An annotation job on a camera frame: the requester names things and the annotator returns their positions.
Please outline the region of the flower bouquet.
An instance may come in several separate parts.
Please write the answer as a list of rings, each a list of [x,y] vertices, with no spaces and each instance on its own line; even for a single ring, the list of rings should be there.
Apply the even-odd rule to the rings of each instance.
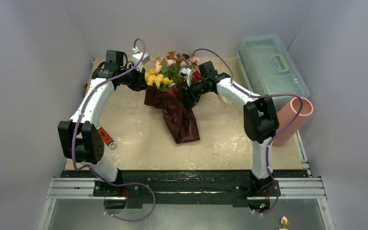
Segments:
[[[200,82],[199,65],[199,58],[170,50],[165,57],[157,55],[155,68],[145,73],[148,89],[144,104],[162,110],[164,122],[177,144],[200,140],[192,108],[182,103],[187,77],[179,76],[181,68],[189,67],[191,83]]]

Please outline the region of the cream ribbon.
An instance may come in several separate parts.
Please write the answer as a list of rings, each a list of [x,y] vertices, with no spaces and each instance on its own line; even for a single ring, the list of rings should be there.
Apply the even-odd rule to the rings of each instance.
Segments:
[[[225,96],[219,95],[219,97],[224,104],[230,104],[229,100]]]

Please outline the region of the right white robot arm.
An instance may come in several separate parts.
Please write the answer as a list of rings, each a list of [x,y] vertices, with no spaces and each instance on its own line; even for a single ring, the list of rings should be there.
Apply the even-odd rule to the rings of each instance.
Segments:
[[[244,132],[253,145],[250,189],[256,195],[263,194],[274,180],[270,167],[270,144],[279,128],[279,121],[273,100],[240,86],[227,73],[218,73],[210,61],[201,64],[199,70],[202,80],[187,82],[183,87],[183,105],[193,107],[201,95],[214,92],[242,109]]]

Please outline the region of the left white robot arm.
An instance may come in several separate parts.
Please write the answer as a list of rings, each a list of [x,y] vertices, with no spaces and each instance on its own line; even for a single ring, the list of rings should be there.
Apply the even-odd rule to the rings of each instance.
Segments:
[[[129,65],[126,53],[108,50],[105,61],[92,73],[92,79],[77,111],[69,120],[60,121],[57,129],[63,154],[73,163],[75,170],[91,170],[105,183],[112,196],[123,192],[124,183],[117,179],[118,169],[104,158],[107,143],[101,136],[100,116],[110,96],[118,86],[126,85],[133,91],[147,88],[143,65],[149,61],[146,52],[136,47]]]

